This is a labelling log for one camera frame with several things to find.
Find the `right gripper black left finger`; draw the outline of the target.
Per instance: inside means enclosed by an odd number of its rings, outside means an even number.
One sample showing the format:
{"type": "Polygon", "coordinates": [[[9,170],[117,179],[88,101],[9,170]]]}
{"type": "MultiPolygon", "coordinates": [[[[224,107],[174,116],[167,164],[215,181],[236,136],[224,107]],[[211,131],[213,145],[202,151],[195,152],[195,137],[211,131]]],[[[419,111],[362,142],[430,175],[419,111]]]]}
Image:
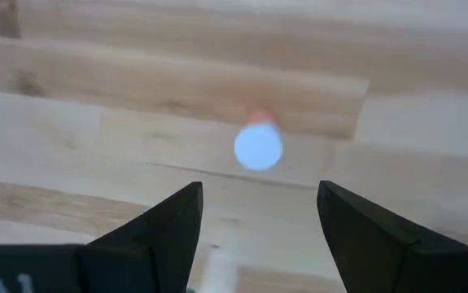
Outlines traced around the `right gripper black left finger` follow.
{"type": "Polygon", "coordinates": [[[186,293],[203,184],[193,181],[78,252],[82,293],[186,293]]]}

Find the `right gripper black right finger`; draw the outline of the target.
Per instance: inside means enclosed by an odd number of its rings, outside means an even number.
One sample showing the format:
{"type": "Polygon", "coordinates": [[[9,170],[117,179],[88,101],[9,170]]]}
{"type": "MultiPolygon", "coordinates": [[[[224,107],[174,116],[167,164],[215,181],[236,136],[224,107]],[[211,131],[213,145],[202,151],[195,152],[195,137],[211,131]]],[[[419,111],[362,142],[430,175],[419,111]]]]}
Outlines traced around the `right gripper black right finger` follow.
{"type": "Polygon", "coordinates": [[[322,232],[348,293],[394,293],[410,248],[440,251],[453,240],[333,183],[321,181],[322,232]]]}

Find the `red medicine bottle white cap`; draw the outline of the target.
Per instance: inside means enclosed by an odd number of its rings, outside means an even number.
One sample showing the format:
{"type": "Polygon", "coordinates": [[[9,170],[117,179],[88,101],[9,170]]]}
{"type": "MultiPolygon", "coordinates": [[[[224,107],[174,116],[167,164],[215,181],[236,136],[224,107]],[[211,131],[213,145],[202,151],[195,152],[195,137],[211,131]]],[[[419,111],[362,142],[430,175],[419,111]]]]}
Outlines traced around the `red medicine bottle white cap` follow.
{"type": "Polygon", "coordinates": [[[282,158],[282,131],[267,110],[250,112],[234,140],[236,160],[247,170],[263,172],[273,168],[282,158]]]}

